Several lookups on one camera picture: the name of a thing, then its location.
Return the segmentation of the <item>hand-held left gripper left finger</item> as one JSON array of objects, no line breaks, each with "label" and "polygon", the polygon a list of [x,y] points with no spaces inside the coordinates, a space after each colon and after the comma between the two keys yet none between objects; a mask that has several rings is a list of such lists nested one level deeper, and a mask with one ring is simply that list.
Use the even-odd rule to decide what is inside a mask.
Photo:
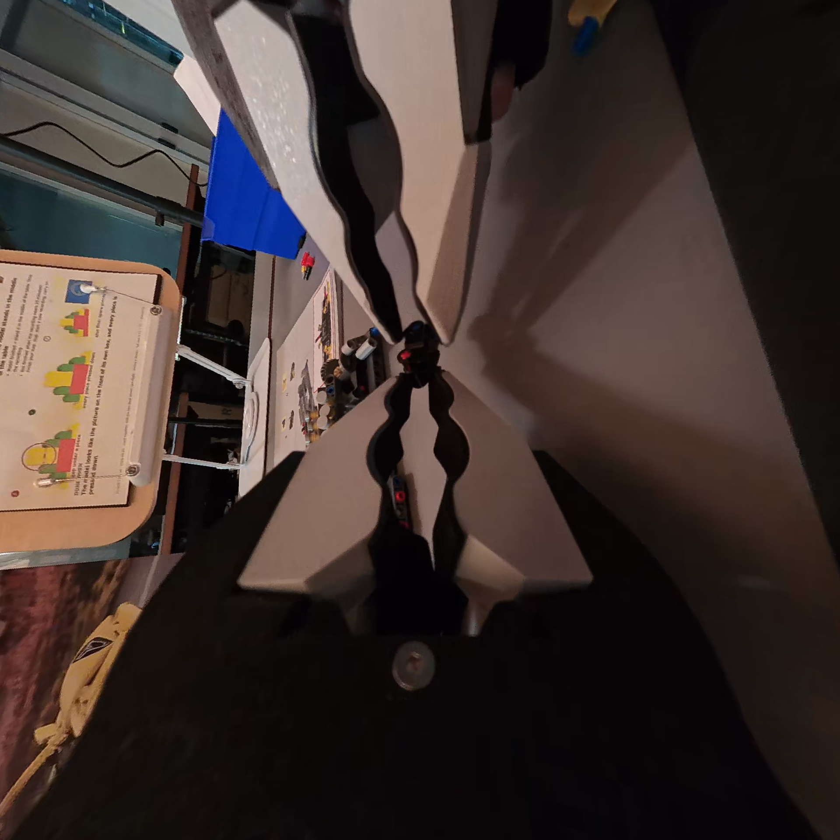
[{"label": "hand-held left gripper left finger", "polygon": [[241,589],[330,601],[352,631],[375,628],[375,562],[403,557],[417,539],[390,481],[412,392],[410,379],[391,378],[302,454]]}]

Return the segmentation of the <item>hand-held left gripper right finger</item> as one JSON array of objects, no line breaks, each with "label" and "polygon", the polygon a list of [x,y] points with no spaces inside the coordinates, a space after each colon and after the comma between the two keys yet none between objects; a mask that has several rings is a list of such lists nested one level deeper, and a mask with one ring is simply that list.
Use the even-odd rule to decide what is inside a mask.
[{"label": "hand-held left gripper right finger", "polygon": [[466,598],[463,632],[478,635],[498,604],[588,587],[593,573],[526,439],[453,374],[436,371],[427,388],[445,473],[435,569]]}]

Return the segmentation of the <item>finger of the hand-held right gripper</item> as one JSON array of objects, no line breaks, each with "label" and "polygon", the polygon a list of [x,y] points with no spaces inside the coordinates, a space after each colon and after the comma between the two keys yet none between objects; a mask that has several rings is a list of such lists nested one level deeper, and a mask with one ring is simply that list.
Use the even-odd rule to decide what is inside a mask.
[{"label": "finger of the hand-held right gripper", "polygon": [[175,1],[187,42],[268,184],[387,340],[403,336],[381,223],[350,128],[380,111],[354,65],[342,5]]},{"label": "finger of the hand-held right gripper", "polygon": [[490,168],[481,112],[494,3],[353,1],[349,25],[356,64],[398,145],[395,206],[375,242],[402,319],[431,323],[449,345],[466,306]]}]

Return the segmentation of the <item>partly built lego chassis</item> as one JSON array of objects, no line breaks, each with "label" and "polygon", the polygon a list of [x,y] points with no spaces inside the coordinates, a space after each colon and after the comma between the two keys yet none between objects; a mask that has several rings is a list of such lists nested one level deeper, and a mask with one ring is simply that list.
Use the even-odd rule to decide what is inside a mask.
[{"label": "partly built lego chassis", "polygon": [[381,349],[375,329],[347,339],[339,357],[322,367],[322,386],[315,393],[310,426],[317,437],[303,465],[324,528],[342,543],[410,529],[403,525],[410,516],[399,474],[414,381],[403,372],[373,387],[368,366]]}]

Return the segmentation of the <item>yellow lego piece blue pin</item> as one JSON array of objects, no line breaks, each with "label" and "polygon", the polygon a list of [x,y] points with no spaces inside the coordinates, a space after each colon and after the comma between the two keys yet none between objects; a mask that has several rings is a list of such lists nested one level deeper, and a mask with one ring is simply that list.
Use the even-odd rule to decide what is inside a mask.
[{"label": "yellow lego piece blue pin", "polygon": [[593,47],[617,1],[573,1],[567,21],[574,31],[572,45],[576,56],[585,56]]}]

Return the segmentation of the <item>black lego connector piece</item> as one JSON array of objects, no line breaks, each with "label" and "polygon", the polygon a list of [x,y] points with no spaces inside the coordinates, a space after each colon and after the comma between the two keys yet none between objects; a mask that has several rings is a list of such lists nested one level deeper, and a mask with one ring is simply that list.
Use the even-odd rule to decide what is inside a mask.
[{"label": "black lego connector piece", "polygon": [[430,323],[416,320],[408,325],[396,361],[412,388],[422,389],[434,378],[439,368],[439,349],[440,339]]}]

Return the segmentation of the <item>lego instruction booklet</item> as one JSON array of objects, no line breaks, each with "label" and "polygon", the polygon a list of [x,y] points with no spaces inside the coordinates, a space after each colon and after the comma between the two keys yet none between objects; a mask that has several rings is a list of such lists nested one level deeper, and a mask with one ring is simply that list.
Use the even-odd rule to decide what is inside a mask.
[{"label": "lego instruction booklet", "polygon": [[343,340],[342,283],[330,267],[302,314],[276,352],[276,396],[274,410],[274,461],[291,452],[303,451],[318,419],[316,393],[323,388],[322,367],[339,357]]}]

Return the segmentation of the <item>lego set box yellow car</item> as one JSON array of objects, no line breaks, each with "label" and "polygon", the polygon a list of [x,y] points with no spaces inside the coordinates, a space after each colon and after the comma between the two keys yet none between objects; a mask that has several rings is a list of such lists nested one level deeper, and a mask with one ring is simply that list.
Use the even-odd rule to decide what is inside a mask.
[{"label": "lego set box yellow car", "polygon": [[6,570],[1,580],[1,796],[44,745],[71,660],[125,602],[144,606],[180,554]]}]

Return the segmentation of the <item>blue plastic bin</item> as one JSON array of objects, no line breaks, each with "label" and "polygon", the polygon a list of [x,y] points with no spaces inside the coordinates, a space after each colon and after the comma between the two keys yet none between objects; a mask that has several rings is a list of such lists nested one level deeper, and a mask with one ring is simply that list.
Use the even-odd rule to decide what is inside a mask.
[{"label": "blue plastic bin", "polygon": [[201,240],[294,259],[305,237],[305,227],[268,183],[221,111],[209,164]]}]

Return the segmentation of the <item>wooden board with instruction sheet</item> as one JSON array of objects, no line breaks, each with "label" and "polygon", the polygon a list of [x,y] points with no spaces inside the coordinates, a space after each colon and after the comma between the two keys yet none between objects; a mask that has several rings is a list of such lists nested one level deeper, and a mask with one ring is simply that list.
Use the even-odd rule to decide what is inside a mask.
[{"label": "wooden board with instruction sheet", "polygon": [[1,550],[92,549],[158,496],[182,296],[165,269],[2,250]]}]

